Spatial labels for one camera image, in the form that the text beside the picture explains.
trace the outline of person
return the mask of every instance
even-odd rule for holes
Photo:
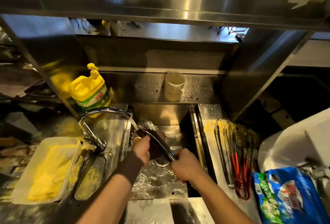
[[[118,164],[108,183],[76,224],[117,224],[130,197],[133,184],[143,165],[150,159],[150,137],[133,142],[132,151]],[[214,183],[186,148],[177,151],[178,159],[170,168],[182,181],[188,181],[202,196],[214,222],[254,224],[254,222]]]

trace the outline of wet wipes package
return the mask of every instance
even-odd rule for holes
[[[295,167],[253,173],[263,224],[329,224],[310,177]]]

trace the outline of yellow plastic bottle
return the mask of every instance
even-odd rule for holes
[[[72,98],[84,111],[97,107],[107,107],[111,102],[111,97],[104,79],[98,73],[98,68],[94,64],[88,64],[87,68],[91,70],[90,77],[80,76],[70,83]]]

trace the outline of curved faucet spout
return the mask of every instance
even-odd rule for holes
[[[94,109],[90,109],[90,110],[87,110],[86,112],[82,113],[79,117],[79,126],[88,135],[90,141],[96,146],[96,149],[95,149],[96,152],[104,151],[105,148],[107,147],[107,144],[106,144],[106,142],[102,142],[100,139],[98,139],[96,137],[96,135],[94,135],[94,133],[90,130],[90,128],[85,123],[85,119],[94,114],[100,114],[100,113],[118,114],[127,120],[131,118],[131,115],[128,112],[121,110],[121,109],[117,109],[117,108],[111,108],[111,107],[94,108]]]

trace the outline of forearm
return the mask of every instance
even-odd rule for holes
[[[76,224],[117,224],[142,166],[143,162],[136,157],[135,153],[129,152]]]
[[[194,187],[202,196],[214,222],[254,224],[254,222],[213,182],[208,174],[198,176]]]

